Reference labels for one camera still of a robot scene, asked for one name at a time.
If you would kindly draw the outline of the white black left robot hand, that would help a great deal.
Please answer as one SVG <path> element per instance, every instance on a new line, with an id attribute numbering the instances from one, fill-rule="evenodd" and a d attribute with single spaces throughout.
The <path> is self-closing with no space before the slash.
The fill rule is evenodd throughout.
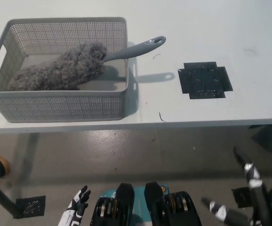
<path id="1" fill-rule="evenodd" d="M 77 192 L 68 208 L 63 212 L 58 226 L 79 226 L 81 224 L 85 209 L 88 207 L 87 201 L 90 193 L 87 185 Z"/>

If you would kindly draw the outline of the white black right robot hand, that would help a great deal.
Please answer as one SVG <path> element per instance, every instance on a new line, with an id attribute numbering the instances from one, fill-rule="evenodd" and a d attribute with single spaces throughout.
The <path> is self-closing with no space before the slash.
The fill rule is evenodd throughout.
<path id="1" fill-rule="evenodd" d="M 234 156 L 242 167 L 246 177 L 253 206 L 252 218 L 228 209 L 209 198 L 203 197 L 202 203 L 209 209 L 215 218 L 227 226 L 272 226 L 272 202 L 266 187 L 253 161 L 242 151 L 233 148 Z"/>

